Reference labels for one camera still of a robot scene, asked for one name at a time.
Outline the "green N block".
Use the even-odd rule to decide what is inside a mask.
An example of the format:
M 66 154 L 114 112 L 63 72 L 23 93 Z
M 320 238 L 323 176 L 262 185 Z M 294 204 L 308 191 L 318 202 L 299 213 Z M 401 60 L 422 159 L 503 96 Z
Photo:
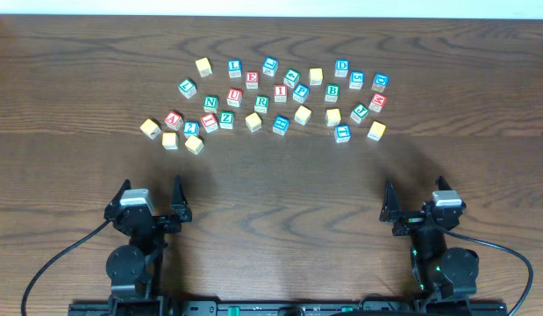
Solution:
M 218 97 L 213 95 L 206 95 L 204 97 L 203 108 L 205 112 L 217 113 L 218 112 Z

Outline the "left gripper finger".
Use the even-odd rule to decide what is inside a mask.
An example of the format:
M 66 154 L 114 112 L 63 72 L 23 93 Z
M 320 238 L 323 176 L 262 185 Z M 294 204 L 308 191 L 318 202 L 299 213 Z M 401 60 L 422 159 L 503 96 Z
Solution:
M 170 207 L 174 212 L 186 212 L 189 209 L 189 203 L 187 202 L 187 198 L 184 196 L 182 181 L 179 175 L 175 177 L 173 193 L 170 199 Z
M 131 182 L 129 179 L 125 179 L 119 188 L 117 194 L 114 196 L 114 198 L 110 201 L 110 206 L 118 206 L 120 205 L 120 200 L 125 193 L 126 190 L 131 189 Z

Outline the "red U block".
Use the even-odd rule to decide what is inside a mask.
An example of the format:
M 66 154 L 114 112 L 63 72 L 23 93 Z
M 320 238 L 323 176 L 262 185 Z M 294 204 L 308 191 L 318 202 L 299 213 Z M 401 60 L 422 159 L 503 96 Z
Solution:
M 242 97 L 242 90 L 230 88 L 226 96 L 226 102 L 229 106 L 240 107 Z

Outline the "red E block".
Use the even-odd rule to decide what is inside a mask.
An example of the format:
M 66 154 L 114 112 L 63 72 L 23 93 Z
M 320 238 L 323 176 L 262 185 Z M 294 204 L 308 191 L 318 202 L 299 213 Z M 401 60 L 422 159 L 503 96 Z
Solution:
M 248 90 L 257 90 L 259 88 L 260 76 L 257 71 L 246 72 L 246 88 Z

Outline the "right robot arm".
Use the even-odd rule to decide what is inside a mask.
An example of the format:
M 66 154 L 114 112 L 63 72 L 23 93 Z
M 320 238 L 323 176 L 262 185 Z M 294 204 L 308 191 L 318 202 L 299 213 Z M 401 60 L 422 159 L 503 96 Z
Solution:
M 411 238 L 412 274 L 422 291 L 417 299 L 420 307 L 468 299 L 476 294 L 479 273 L 478 254 L 449 248 L 445 239 L 445 234 L 460 224 L 466 204 L 444 177 L 439 177 L 436 185 L 438 189 L 419 211 L 405 211 L 392 182 L 386 182 L 379 218 L 393 225 L 393 235 Z

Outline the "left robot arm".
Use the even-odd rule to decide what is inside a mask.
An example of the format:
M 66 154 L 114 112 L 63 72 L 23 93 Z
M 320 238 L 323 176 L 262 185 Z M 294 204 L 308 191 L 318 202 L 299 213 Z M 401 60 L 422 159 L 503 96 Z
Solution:
M 182 224 L 192 220 L 182 181 L 175 178 L 172 212 L 155 215 L 150 191 L 134 189 L 125 180 L 104 209 L 104 218 L 129 238 L 129 243 L 112 251 L 106 261 L 111 280 L 111 294 L 121 299 L 149 299 L 160 281 L 165 236 L 182 231 Z

